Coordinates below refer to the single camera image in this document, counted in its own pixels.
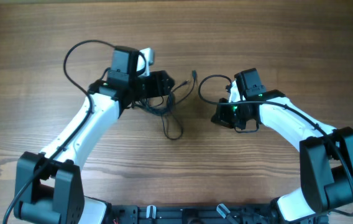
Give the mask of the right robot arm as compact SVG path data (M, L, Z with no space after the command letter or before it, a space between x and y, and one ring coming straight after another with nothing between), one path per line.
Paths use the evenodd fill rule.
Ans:
M215 124L247 133L247 122L264 125L299 153L300 187L277 198L271 222L314 221L334 212L353 216L353 129L337 129L297 108L279 90L267 90L254 68L228 80L229 96L216 102Z

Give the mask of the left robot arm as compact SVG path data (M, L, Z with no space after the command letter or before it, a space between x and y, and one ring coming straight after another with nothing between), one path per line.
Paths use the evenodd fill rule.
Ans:
M81 170L101 136L134 103L170 93L174 81L152 72L155 53L115 46L111 66L83 93L86 98L67 127L40 152L26 151L17 161L11 215L30 223L117 223L112 205L87 197Z

